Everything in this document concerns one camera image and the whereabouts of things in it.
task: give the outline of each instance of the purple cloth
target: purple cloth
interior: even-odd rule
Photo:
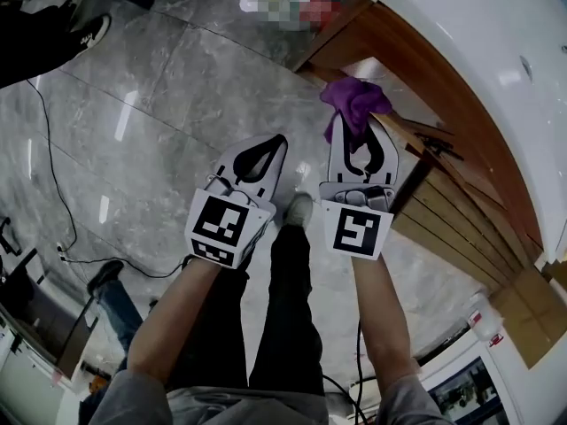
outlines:
[[[343,113],[352,133],[351,152],[356,152],[365,142],[364,137],[370,112],[390,113],[392,111],[392,104],[380,87],[354,77],[345,77],[340,81],[329,83],[321,93],[321,100],[331,104],[337,112]],[[325,130],[325,139],[329,143],[333,137],[333,120],[337,112]]]

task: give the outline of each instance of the gray shoe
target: gray shoe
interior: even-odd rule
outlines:
[[[283,214],[283,224],[307,228],[313,215],[313,199],[306,192],[295,194],[287,210]]]

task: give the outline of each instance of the wire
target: wire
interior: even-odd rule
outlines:
[[[71,221],[71,226],[73,227],[73,233],[74,233],[74,238],[73,241],[66,247],[63,248],[62,246],[58,245],[57,250],[59,252],[63,252],[63,253],[67,253],[68,251],[71,250],[71,248],[75,245],[75,243],[77,242],[77,227],[74,224],[74,218],[73,218],[73,214],[71,213],[71,210],[69,209],[69,206],[67,205],[65,199],[63,198],[63,194],[61,193],[61,189],[59,188],[59,183],[57,181],[57,176],[55,175],[55,168],[53,167],[53,154],[51,153],[51,127],[50,127],[50,118],[48,116],[47,113],[47,107],[45,105],[45,99],[43,99],[43,95],[41,93],[41,91],[39,89],[37,89],[36,87],[34,87],[34,85],[32,84],[31,81],[29,81],[29,79],[26,79],[26,82],[29,84],[29,86],[31,88],[33,88],[35,90],[35,92],[39,95],[39,97],[42,99],[42,105],[43,105],[43,113],[45,114],[45,121],[47,122],[47,147],[48,147],[48,151],[50,153],[50,167],[51,167],[51,175],[53,176],[53,182],[55,182],[55,188],[57,189],[57,193],[59,195],[59,198],[61,200],[61,203],[63,204],[63,206],[65,207],[65,209],[67,209],[67,213],[69,214],[69,220]],[[67,263],[77,263],[77,264],[85,264],[85,265],[89,265],[91,263],[99,263],[102,261],[112,261],[114,259],[117,259],[119,261],[124,261],[125,263],[128,263],[131,267],[133,267],[136,271],[142,273],[143,275],[145,275],[146,277],[150,277],[151,279],[165,279],[171,275],[173,275],[175,273],[175,271],[177,271],[177,269],[179,269],[182,265],[183,262],[179,263],[175,269],[173,271],[171,271],[170,273],[162,273],[162,275],[150,275],[145,273],[142,269],[140,269],[137,266],[134,266],[129,260],[127,259],[121,259],[119,257],[111,257],[109,259],[91,259],[91,260],[87,260],[87,259],[67,259],[66,257],[63,256],[59,256],[61,258],[62,261],[65,261]]]
[[[47,114],[47,108],[45,106],[45,99],[43,99],[43,95],[42,93],[39,91],[39,89],[37,89],[36,87],[34,87],[34,85],[32,84],[31,81],[29,81],[29,79],[26,79],[26,82],[29,83],[29,86],[31,88],[33,88],[35,90],[35,92],[39,95],[39,97],[42,99],[42,105],[43,105],[43,112],[45,113],[45,121],[47,122],[47,149],[50,153],[50,167],[51,167],[51,175],[53,176],[53,182],[55,182],[55,188],[57,189],[57,193],[59,195],[59,198],[61,199],[61,203],[63,204],[63,206],[65,207],[65,209],[67,209],[67,213],[69,214],[69,219],[71,220],[71,226],[73,227],[73,233],[74,233],[74,237],[73,237],[73,241],[65,248],[58,246],[57,250],[61,251],[61,252],[68,252],[71,250],[71,248],[75,245],[75,243],[77,242],[77,227],[74,225],[74,219],[73,219],[73,215],[71,214],[71,210],[69,209],[69,206],[67,205],[67,202],[65,201],[65,199],[63,198],[63,194],[61,193],[61,189],[59,188],[59,183],[57,181],[57,176],[55,175],[55,168],[53,168],[53,154],[51,153],[51,127],[50,127],[50,118]]]
[[[356,413],[354,423],[358,423],[358,412],[361,409],[362,401],[362,365],[361,365],[361,320],[358,320],[358,330],[356,331],[356,366],[358,368],[358,398],[356,399]]]
[[[113,261],[115,259],[117,259],[118,261],[124,261],[125,263],[128,263],[136,271],[142,273],[146,277],[150,277],[151,279],[166,279],[166,278],[170,277],[171,275],[175,274],[175,271],[177,271],[177,269],[179,269],[181,266],[183,266],[183,263],[181,262],[175,267],[175,269],[173,271],[171,271],[169,273],[161,273],[161,275],[150,275],[150,274],[145,273],[139,267],[133,265],[129,260],[121,259],[120,257],[110,257],[108,259],[67,259],[65,257],[61,257],[61,260],[65,261],[66,263],[79,263],[79,264],[84,264],[84,265],[90,265],[92,263],[101,263],[103,261]]]
[[[338,382],[336,382],[336,381],[335,381],[334,379],[332,379],[331,377],[329,377],[329,376],[327,376],[327,375],[323,375],[322,377],[325,378],[327,381],[330,381],[331,383],[335,384],[335,387],[336,387],[337,389],[339,389],[339,390],[342,392],[342,394],[345,396],[345,398],[348,400],[348,402],[349,402],[351,405],[354,406],[354,409],[356,410],[357,417],[358,417],[358,414],[360,414],[360,415],[361,415],[361,418],[362,418],[362,421],[364,422],[364,425],[369,425],[368,421],[366,420],[366,415],[364,415],[364,413],[362,412],[361,407],[356,404],[356,402],[351,398],[350,395],[348,395],[348,392],[347,392],[346,390],[344,390],[344,389],[338,384]]]

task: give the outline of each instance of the blue jeans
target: blue jeans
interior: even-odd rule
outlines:
[[[126,357],[118,365],[118,370],[126,369],[128,350],[130,344],[134,339],[138,328],[142,325],[142,317],[136,310],[132,303],[132,299],[124,290],[124,286],[120,280],[111,280],[103,284],[97,291],[98,303],[105,309],[108,315],[108,320],[113,328],[113,331],[118,337],[118,341],[122,346]],[[95,411],[100,405],[100,402],[105,397],[106,390],[110,383],[106,384],[100,390],[90,394],[79,405],[79,425],[86,425],[94,415]]]

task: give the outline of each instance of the black pants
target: black pants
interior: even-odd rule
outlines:
[[[80,34],[68,32],[71,11],[49,6],[34,14],[0,8],[0,89],[48,73],[74,58]]]
[[[167,389],[191,386],[281,390],[323,395],[321,338],[311,320],[309,242],[300,227],[283,227],[272,245],[264,334],[246,380],[240,299],[245,266],[216,278]]]

